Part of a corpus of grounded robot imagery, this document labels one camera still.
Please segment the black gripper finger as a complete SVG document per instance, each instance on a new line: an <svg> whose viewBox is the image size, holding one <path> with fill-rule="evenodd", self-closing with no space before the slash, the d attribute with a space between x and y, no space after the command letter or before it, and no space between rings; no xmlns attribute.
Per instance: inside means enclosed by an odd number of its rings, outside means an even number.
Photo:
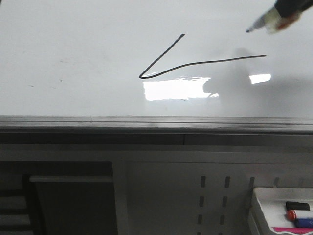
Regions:
<svg viewBox="0 0 313 235"><path fill-rule="evenodd" d="M286 18L295 12L306 11L312 5L313 0L277 0L274 7L281 17Z"/></svg>

